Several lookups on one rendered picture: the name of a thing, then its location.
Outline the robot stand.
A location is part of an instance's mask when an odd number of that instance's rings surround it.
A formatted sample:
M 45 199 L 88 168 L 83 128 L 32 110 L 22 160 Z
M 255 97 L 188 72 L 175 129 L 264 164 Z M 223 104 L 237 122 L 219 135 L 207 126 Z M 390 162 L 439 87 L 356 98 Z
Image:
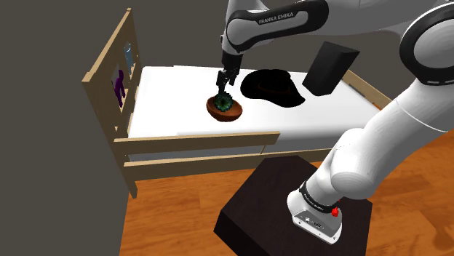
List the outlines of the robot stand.
M 316 171 L 299 156 L 264 159 L 222 208 L 214 232 L 237 256 L 366 256 L 373 205 L 343 198 L 343 228 L 330 245 L 292 222 L 288 194 Z

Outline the black brimmed hat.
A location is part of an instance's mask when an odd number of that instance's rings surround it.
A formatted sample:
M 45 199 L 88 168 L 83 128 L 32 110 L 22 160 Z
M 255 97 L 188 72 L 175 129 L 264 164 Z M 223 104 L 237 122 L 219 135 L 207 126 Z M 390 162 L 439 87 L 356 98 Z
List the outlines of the black brimmed hat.
M 247 74 L 240 90 L 246 98 L 266 100 L 283 108 L 293 108 L 306 101 L 290 73 L 281 69 L 260 69 Z

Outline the black rectangular box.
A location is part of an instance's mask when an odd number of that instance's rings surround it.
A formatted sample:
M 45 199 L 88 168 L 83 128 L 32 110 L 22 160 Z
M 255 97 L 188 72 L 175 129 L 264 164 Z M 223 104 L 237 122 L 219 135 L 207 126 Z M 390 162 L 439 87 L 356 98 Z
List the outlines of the black rectangular box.
M 359 53 L 357 49 L 325 41 L 302 85 L 314 96 L 330 95 Z

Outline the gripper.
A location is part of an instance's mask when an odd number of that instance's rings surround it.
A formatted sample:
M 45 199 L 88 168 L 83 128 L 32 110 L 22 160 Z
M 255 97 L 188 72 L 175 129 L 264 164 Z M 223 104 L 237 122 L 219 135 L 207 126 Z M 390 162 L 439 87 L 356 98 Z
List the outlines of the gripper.
M 225 51 L 222 54 L 223 70 L 218 71 L 216 85 L 218 86 L 218 94 L 225 92 L 225 86 L 228 82 L 231 86 L 235 84 L 235 80 L 238 76 L 243 55 L 232 55 Z

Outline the brown bowl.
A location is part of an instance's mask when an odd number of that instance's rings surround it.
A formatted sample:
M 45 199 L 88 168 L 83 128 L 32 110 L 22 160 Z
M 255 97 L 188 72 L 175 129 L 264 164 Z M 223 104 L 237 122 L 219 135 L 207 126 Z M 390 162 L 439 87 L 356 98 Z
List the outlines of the brown bowl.
M 237 102 L 234 101 L 231 108 L 227 111 L 220 111 L 215 107 L 215 97 L 211 97 L 207 100 L 207 111 L 217 121 L 221 122 L 230 122 L 237 120 L 243 112 L 242 106 Z

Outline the purple figure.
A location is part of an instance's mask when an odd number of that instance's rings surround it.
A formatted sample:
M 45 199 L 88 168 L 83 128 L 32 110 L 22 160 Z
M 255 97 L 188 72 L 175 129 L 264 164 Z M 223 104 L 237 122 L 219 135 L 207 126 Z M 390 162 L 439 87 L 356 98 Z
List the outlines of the purple figure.
M 124 80 L 124 72 L 123 72 L 123 70 L 119 70 L 119 75 L 115 80 L 115 84 L 113 85 L 113 88 L 114 88 L 114 92 L 115 92 L 115 95 L 118 100 L 120 108 L 123 106 L 123 99 L 126 97 L 123 80 Z

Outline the wooden bed with white mattress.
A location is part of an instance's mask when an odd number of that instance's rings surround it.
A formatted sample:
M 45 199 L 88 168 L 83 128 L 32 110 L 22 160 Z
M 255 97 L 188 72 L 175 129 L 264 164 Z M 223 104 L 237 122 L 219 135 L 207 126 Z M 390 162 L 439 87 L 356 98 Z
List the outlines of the wooden bed with white mattress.
M 131 75 L 127 42 L 135 63 Z M 121 108 L 113 87 L 119 70 L 126 92 Z M 293 72 L 306 99 L 302 105 L 282 108 L 232 87 L 243 112 L 235 121 L 221 122 L 206 107 L 217 74 L 211 67 L 143 66 L 133 13 L 125 12 L 82 85 L 132 196 L 141 180 L 253 169 L 269 157 L 321 161 L 347 129 L 363 126 L 389 103 L 351 71 L 321 97 L 303 87 L 303 73 Z

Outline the green spiky round plant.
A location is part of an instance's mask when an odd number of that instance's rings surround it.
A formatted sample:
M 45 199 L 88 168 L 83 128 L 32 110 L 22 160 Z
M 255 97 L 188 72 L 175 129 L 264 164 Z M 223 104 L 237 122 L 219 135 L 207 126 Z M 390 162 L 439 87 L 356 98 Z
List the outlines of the green spiky round plant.
M 218 111 L 226 112 L 231 109 L 234 104 L 232 96 L 227 92 L 219 92 L 214 99 L 215 108 Z

